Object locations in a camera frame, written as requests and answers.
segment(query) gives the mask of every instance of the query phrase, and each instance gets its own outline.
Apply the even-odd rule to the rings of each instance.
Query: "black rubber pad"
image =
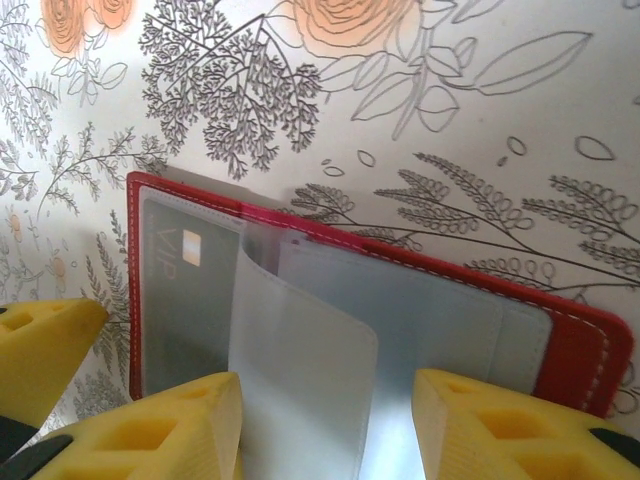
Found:
[[[589,431],[602,443],[640,468],[640,442],[638,440],[606,428],[592,428]]]
[[[38,433],[38,429],[0,415],[0,464]]]
[[[0,465],[0,480],[29,480],[71,442],[71,435],[58,435],[24,449],[7,463]]]

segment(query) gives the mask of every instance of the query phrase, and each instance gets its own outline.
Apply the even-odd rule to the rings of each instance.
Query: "fern illustration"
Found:
[[[552,175],[551,187],[569,200],[523,199],[522,208],[567,225],[593,241],[608,241],[615,235],[634,240],[624,223],[638,213],[638,205],[629,202],[611,188],[590,181]]]
[[[355,204],[344,195],[341,190],[308,184],[305,188],[296,189],[295,198],[291,201],[294,207],[302,208],[313,213],[303,215],[305,218],[321,223],[332,223],[354,209]]]
[[[94,151],[93,135],[95,127],[91,122],[78,133],[79,145],[77,151],[72,149],[71,143],[64,135],[55,145],[50,170],[53,180],[40,201],[38,215],[46,200],[52,203],[62,203],[78,215],[80,208],[75,199],[75,189],[64,186],[65,182],[79,184],[89,189],[91,198],[97,202],[102,192],[100,179],[102,175],[113,189],[123,189],[125,177],[121,168],[144,170],[154,174],[162,173],[167,166],[167,148],[156,137],[143,136],[138,150],[134,149],[133,127],[123,132],[116,132],[108,140],[108,148]]]
[[[516,208],[514,202],[503,192],[474,173],[435,155],[419,153],[416,157],[438,168],[453,180],[454,184],[473,201],[475,208],[481,212],[487,222],[499,226],[504,231],[533,228],[533,220],[524,216],[522,209]]]
[[[259,15],[234,28],[219,1],[156,1],[144,18],[140,46],[150,55],[143,71],[148,115],[160,120],[177,154],[189,129],[204,118],[212,160],[242,179],[251,167],[267,171],[278,155],[276,129],[294,152],[315,135],[320,91],[315,66],[295,69]]]
[[[545,292],[552,292],[555,289],[553,280],[556,276],[556,267],[552,262],[500,257],[472,260],[464,265],[467,268]]]
[[[23,145],[27,140],[44,154],[58,98],[45,74],[27,75],[25,39],[33,32],[27,20],[28,9],[28,2],[0,2],[0,103],[15,141]]]
[[[126,384],[130,318],[129,318],[129,283],[126,274],[126,234],[122,232],[122,226],[115,211],[111,211],[111,232],[118,245],[118,252],[122,255],[117,261],[109,253],[110,248],[106,243],[104,232],[96,235],[96,246],[100,258],[102,271],[98,273],[91,257],[86,257],[87,276],[91,292],[81,289],[82,296],[93,298],[100,302],[109,312],[109,320],[103,328],[100,337],[93,346],[96,355],[102,355],[105,359],[109,373],[116,370],[120,374],[123,384]]]
[[[37,171],[20,166],[20,152],[11,140],[0,140],[0,196],[11,192],[16,200],[31,200],[38,194]]]
[[[551,188],[566,199],[523,199],[521,205],[516,206],[503,191],[453,162],[424,153],[415,157],[442,172],[450,183],[405,169],[398,175],[408,188],[376,190],[375,195],[405,205],[397,209],[404,224],[359,222],[355,219],[355,203],[342,191],[322,185],[297,188],[291,205],[304,218],[411,251],[421,251],[420,238],[429,235],[513,252],[510,257],[472,259],[465,265],[583,303],[588,303],[587,293],[592,288],[631,291],[640,288],[640,239],[625,227],[639,207],[626,196],[594,182],[553,175]],[[463,201],[471,200],[468,206],[450,202],[454,190],[462,194]],[[536,225],[534,218],[525,212],[585,235],[587,240],[577,243],[576,251],[588,258],[574,260],[533,248],[526,239],[520,238]],[[494,236],[483,238],[485,230],[493,231]],[[496,241],[495,233],[501,235],[504,242]],[[563,284],[558,280],[561,277],[558,273],[564,267],[578,268],[597,277],[587,282]]]
[[[113,384],[111,376],[102,370],[98,370],[95,376],[78,377],[73,383],[78,391],[78,396],[73,399],[78,420],[94,417],[127,403],[124,394]]]

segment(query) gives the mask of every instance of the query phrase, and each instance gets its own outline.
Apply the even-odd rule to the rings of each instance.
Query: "card slot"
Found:
[[[263,238],[246,232],[238,252],[229,350],[245,404],[245,478],[355,480],[376,335],[254,261]]]
[[[373,298],[373,302],[375,302],[376,298],[381,298],[381,296],[371,292],[365,293],[359,285],[363,282],[371,283],[368,279],[375,279],[376,277],[382,278],[385,287],[390,291],[404,290],[407,292],[406,284],[413,285],[414,287],[423,285],[428,289],[441,289],[441,291],[444,292],[444,297],[441,294],[435,295],[438,303],[441,303],[443,298],[446,301],[447,297],[453,296],[456,299],[454,300],[456,304],[464,303],[462,300],[471,304],[488,300],[498,305],[501,309],[502,321],[492,352],[492,359],[490,365],[488,365],[488,374],[485,377],[479,375],[481,373],[479,371],[466,371],[461,372],[461,374],[523,393],[531,393],[533,391],[553,327],[550,316],[544,310],[532,305],[524,305],[510,298],[483,292],[448,279],[411,270],[401,265],[365,257],[310,241],[302,240],[297,241],[295,244],[283,246],[283,252],[283,258],[285,260],[280,268],[282,269],[283,276],[287,280],[293,283],[295,283],[295,281],[301,282],[300,287],[311,288],[316,295],[320,295],[320,290],[324,290],[321,297],[329,303],[340,303],[340,308],[347,308],[348,306],[343,305],[345,300],[340,298],[341,292],[336,291],[336,289],[332,287],[332,285],[335,284],[335,281],[332,279],[338,279],[344,283],[345,289],[352,290],[354,295],[357,296],[359,294],[360,298]],[[289,275],[291,275],[292,267],[287,266],[287,262],[291,262],[286,259],[292,258],[292,255],[297,255],[302,259],[300,260],[302,263],[296,267],[296,273],[293,274],[297,276],[295,278],[292,276],[287,277],[287,268],[289,268]],[[322,280],[318,278],[318,269],[313,266],[314,260],[311,258],[304,259],[305,255],[315,256],[317,258],[317,262],[322,264],[320,269],[326,271],[326,278]],[[333,263],[339,264],[340,267],[329,267],[329,265]],[[347,270],[351,270],[351,272],[347,272],[347,274],[354,273],[358,269],[364,270],[366,273],[361,273],[361,281],[358,281],[356,278],[347,280],[345,272],[340,270],[340,268],[344,268],[345,265],[349,265]],[[315,275],[305,276],[303,273],[305,271],[314,271]],[[406,293],[404,297],[411,298],[412,295]],[[428,304],[427,297],[420,294],[414,293],[413,301],[419,304]],[[390,308],[391,305],[393,305],[393,299],[391,303],[385,302],[384,306]],[[362,302],[356,305],[356,309],[361,307]],[[355,311],[353,306],[349,308],[351,308],[351,310],[347,311],[350,314],[354,316],[362,315],[361,312]],[[375,314],[379,312],[378,308],[372,308],[372,310]],[[473,315],[467,316],[465,312],[459,312],[459,321],[469,323],[472,318],[474,318]]]
[[[486,380],[502,307],[461,286],[311,242],[283,244],[279,277],[367,323],[379,340],[360,480],[424,480],[411,416],[418,368]]]
[[[245,222],[141,190],[141,370],[150,395],[228,368],[232,294]]]

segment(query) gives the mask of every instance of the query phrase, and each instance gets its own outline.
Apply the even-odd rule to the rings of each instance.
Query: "red leather cover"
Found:
[[[533,394],[604,417],[633,349],[630,329],[617,316],[422,254],[359,237],[294,215],[242,203],[188,185],[135,172],[127,178],[129,288],[131,295],[130,393],[140,398],[139,191],[146,186],[247,221],[305,232],[315,241],[347,248],[428,272],[546,310],[553,321]]]

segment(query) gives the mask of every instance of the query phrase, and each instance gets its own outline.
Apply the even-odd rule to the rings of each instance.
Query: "flower drawing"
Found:
[[[103,64],[99,50],[130,18],[132,5],[133,0],[42,0],[40,40],[58,57],[51,75],[59,85],[66,79],[67,94],[80,96],[80,106],[94,105],[100,90],[124,80],[127,65]]]
[[[280,12],[287,10],[306,49],[331,58],[384,50],[396,28],[405,23],[417,27],[420,19],[415,0],[292,0],[278,6]]]
[[[133,0],[87,0],[87,4],[98,23],[115,30],[129,18]]]
[[[85,0],[42,0],[44,29],[53,52],[73,57],[84,36]]]

